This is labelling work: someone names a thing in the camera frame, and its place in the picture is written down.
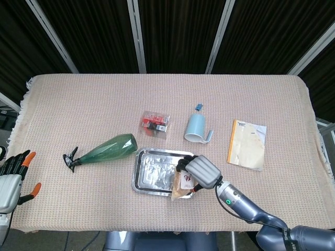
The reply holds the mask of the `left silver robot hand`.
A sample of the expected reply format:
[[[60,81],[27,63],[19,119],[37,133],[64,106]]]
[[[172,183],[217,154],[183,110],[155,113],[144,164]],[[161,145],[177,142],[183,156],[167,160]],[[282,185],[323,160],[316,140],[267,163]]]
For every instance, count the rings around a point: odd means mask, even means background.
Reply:
[[[8,158],[1,166],[1,214],[9,214],[17,205],[34,199],[41,189],[37,183],[31,193],[22,196],[21,188],[36,152],[27,150]]]

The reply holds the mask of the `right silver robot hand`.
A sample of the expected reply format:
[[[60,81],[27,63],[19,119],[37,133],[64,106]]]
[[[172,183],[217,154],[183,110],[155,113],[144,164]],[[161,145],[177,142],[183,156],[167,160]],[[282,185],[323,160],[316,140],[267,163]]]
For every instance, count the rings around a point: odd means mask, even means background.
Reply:
[[[188,172],[197,185],[191,190],[213,189],[222,181],[221,171],[203,155],[186,155],[177,163],[176,170]]]

